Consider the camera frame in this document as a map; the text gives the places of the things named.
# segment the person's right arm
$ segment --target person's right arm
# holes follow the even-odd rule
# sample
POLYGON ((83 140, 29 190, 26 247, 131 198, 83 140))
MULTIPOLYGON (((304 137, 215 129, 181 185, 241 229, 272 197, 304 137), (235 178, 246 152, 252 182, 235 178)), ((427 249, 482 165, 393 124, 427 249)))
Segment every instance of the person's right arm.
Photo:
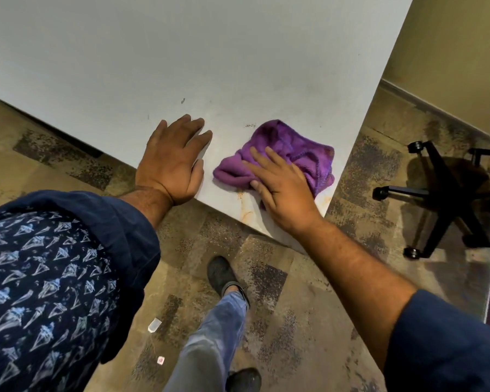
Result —
POLYGON ((303 173, 254 148, 252 187, 320 267, 384 372, 387 389, 490 390, 490 327, 418 290, 324 220, 303 173))

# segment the foot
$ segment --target foot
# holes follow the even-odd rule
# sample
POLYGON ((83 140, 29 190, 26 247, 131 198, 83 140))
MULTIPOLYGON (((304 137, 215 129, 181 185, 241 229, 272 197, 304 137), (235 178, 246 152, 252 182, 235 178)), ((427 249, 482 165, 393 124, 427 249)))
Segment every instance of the foot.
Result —
POLYGON ((245 291, 238 282, 238 278, 236 278, 234 271, 225 257, 216 256, 210 261, 207 266, 207 278, 212 288, 220 297, 223 297, 227 290, 233 290, 230 289, 231 286, 235 286, 250 307, 249 299, 245 295, 245 291))
POLYGON ((229 375, 225 383, 227 392, 259 392, 261 389, 261 375, 258 369, 242 369, 229 375))

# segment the office chair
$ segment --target office chair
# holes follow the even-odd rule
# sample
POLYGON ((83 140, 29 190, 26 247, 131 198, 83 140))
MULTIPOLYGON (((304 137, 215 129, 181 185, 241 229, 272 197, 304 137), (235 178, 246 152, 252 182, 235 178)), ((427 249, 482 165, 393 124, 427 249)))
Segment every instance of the office chair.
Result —
MULTIPOLYGON (((412 260, 429 258, 446 230, 448 230, 448 226, 457 217, 461 218, 470 230, 470 234, 463 237, 465 246, 469 248, 489 248, 490 239, 486 236, 483 226, 472 210, 471 203, 475 200, 484 200, 484 208, 490 212, 490 191, 477 193, 475 189, 461 186, 431 141, 412 142, 408 145, 408 151, 411 154, 419 154, 424 149, 430 157, 440 190, 429 191, 387 185, 385 187, 376 187, 372 191, 372 198, 376 201, 386 199, 389 193, 393 192, 423 198, 438 209, 437 221, 423 250, 406 247, 403 250, 403 255, 412 260)), ((471 148, 468 152, 472 155, 472 164, 476 167, 480 165, 482 156, 490 156, 489 149, 471 148)))

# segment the microfiber cloth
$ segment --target microfiber cloth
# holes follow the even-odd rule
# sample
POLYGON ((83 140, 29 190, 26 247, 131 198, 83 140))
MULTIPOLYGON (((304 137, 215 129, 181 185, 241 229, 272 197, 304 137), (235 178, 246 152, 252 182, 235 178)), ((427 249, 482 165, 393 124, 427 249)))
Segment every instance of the microfiber cloth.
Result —
POLYGON ((250 182, 259 179, 241 161, 244 159, 252 164, 258 164, 250 154, 252 146, 263 156, 266 156, 265 147, 271 147, 287 163, 299 167, 307 179, 314 198, 334 182, 332 175, 334 149, 304 138, 280 120, 265 122, 256 129, 242 149, 236 151, 233 156, 224 158, 214 169, 214 177, 233 187, 249 189, 250 182))

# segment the white table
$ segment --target white table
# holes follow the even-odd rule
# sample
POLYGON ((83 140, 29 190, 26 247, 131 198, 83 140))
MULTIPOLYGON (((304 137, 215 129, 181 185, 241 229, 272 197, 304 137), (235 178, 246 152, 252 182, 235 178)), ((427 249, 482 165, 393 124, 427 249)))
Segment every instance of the white table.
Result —
POLYGON ((0 99, 137 166, 164 118, 214 138, 197 198, 294 245, 212 170, 279 118, 352 150, 412 0, 0 0, 0 99))

